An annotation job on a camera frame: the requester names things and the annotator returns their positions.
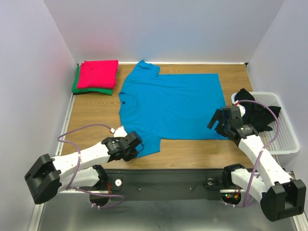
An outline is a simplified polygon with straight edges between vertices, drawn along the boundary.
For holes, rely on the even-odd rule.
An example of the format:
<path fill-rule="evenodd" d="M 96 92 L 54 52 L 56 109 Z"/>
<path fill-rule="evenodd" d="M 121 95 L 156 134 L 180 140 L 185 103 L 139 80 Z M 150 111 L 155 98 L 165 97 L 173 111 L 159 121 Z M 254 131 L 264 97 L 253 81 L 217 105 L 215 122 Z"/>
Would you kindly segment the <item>blue t-shirt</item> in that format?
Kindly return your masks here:
<path fill-rule="evenodd" d="M 119 93 L 121 125 L 142 139 L 139 157 L 160 151 L 162 139 L 224 140 L 206 126 L 226 105 L 218 74 L 161 74 L 139 61 Z"/>

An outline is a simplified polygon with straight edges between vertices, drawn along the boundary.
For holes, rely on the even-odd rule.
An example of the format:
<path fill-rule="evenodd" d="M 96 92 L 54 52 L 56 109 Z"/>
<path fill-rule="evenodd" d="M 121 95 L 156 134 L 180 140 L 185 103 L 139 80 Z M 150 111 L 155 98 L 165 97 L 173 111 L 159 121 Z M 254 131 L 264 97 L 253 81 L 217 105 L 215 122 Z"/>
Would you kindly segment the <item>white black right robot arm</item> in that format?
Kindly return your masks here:
<path fill-rule="evenodd" d="M 223 169 L 222 184 L 227 188 L 238 186 L 245 190 L 243 205 L 249 197 L 260 203 L 261 210 L 269 221 L 301 215 L 304 212 L 306 186 L 295 180 L 275 161 L 257 130 L 245 124 L 244 107 L 239 103 L 217 109 L 207 127 L 237 145 L 254 165 L 249 172 L 240 164 Z"/>

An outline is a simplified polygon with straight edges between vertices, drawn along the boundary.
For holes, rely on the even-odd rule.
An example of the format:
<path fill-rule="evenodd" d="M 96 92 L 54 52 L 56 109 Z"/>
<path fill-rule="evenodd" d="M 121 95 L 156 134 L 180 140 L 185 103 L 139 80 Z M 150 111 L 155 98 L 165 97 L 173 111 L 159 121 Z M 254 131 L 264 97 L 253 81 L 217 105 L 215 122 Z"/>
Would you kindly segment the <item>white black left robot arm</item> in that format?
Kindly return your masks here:
<path fill-rule="evenodd" d="M 102 190 L 111 188 L 101 163 L 123 159 L 130 161 L 138 155 L 142 144 L 136 132 L 122 137 L 107 137 L 94 146 L 64 156 L 40 156 L 25 175 L 25 181 L 35 204 L 43 204 L 64 190 Z"/>

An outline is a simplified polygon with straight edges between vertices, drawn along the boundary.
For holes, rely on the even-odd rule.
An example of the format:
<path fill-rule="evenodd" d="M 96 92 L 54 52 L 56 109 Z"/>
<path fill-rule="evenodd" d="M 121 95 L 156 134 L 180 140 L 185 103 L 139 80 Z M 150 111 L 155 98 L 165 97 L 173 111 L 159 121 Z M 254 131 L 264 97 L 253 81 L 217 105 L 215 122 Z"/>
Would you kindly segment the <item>black t-shirt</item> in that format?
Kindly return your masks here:
<path fill-rule="evenodd" d="M 244 88 L 240 89 L 234 99 L 236 101 L 255 101 L 255 98 Z M 275 119 L 266 108 L 259 104 L 250 102 L 241 103 L 241 105 L 245 108 L 245 114 L 242 116 L 245 124 L 251 124 L 258 132 L 273 130 L 269 124 L 274 122 Z"/>

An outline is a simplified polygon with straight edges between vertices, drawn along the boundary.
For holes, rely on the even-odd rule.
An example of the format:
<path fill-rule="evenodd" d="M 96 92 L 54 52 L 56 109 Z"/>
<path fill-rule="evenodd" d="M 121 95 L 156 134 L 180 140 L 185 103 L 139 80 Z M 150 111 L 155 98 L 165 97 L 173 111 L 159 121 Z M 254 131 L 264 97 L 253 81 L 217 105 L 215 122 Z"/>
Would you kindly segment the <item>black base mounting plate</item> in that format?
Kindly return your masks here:
<path fill-rule="evenodd" d="M 222 169 L 106 169 L 112 194 L 126 201 L 220 200 L 238 191 L 226 186 Z"/>

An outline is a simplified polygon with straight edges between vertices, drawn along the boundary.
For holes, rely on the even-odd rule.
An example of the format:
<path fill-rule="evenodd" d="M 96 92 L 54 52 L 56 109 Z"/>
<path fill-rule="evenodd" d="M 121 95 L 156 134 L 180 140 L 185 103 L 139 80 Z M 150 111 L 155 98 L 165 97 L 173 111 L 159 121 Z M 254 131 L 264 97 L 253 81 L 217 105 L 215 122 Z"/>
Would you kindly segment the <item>white plastic laundry basket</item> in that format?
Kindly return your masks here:
<path fill-rule="evenodd" d="M 252 91 L 249 93 L 255 98 L 255 101 L 269 107 L 278 118 L 278 123 L 280 125 L 279 133 L 276 139 L 267 147 L 269 152 L 272 155 L 297 153 L 300 149 L 300 145 L 279 97 L 271 92 Z M 237 93 L 234 93 L 231 96 L 232 103 L 236 102 L 234 99 L 236 94 Z M 259 136 L 264 144 L 269 142 L 275 136 L 277 131 L 276 121 L 270 123 L 269 126 L 273 128 L 272 131 L 259 132 Z"/>

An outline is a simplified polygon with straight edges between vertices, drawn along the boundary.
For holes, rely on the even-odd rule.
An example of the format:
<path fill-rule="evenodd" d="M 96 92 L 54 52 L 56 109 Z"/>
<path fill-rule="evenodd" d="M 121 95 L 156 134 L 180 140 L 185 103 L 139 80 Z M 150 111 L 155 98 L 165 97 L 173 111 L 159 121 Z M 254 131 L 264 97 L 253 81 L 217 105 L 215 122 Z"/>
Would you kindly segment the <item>folded green t-shirt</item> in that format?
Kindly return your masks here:
<path fill-rule="evenodd" d="M 72 93 L 77 95 L 77 94 L 85 94 L 85 93 L 101 93 L 101 94 L 107 94 L 107 95 L 112 95 L 113 90 L 112 89 L 105 89 L 105 88 L 84 88 L 84 89 L 78 89 L 77 84 L 79 81 L 79 75 L 80 75 L 80 66 L 77 66 L 76 68 L 76 74 L 75 74 L 75 79 L 72 85 Z"/>

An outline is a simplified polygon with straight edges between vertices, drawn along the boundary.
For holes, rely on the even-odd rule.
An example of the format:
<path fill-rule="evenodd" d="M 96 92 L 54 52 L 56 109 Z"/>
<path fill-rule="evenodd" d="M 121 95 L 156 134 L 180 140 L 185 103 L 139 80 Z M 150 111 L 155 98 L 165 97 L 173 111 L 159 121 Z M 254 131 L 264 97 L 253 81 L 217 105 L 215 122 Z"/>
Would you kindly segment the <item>folded pink t-shirt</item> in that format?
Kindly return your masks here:
<path fill-rule="evenodd" d="M 114 89 L 118 60 L 84 61 L 79 72 L 78 89 Z"/>

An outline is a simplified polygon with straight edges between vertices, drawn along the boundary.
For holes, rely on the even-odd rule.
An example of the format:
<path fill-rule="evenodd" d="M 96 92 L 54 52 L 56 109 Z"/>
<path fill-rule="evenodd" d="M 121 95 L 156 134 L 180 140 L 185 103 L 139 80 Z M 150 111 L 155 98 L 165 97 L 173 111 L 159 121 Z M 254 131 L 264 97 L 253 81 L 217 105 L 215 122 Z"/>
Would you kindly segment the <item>aluminium frame rail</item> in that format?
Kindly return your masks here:
<path fill-rule="evenodd" d="M 25 181 L 35 202 L 29 231 L 38 230 L 44 203 L 56 196 L 61 187 L 60 172 L 52 166 L 52 162 L 53 158 L 44 154 L 25 175 Z"/>

